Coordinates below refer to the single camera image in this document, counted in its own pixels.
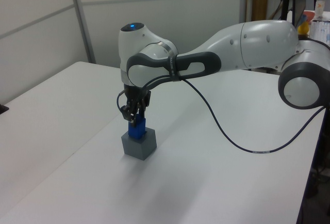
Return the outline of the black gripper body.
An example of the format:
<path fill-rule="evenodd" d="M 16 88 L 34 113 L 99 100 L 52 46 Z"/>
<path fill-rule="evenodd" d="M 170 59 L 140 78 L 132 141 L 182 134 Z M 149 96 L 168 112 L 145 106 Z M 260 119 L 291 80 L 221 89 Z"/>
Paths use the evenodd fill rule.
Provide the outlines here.
<path fill-rule="evenodd" d="M 129 86 L 124 84 L 126 103 L 133 105 L 134 103 L 142 103 L 149 105 L 151 98 L 151 91 L 136 86 Z"/>

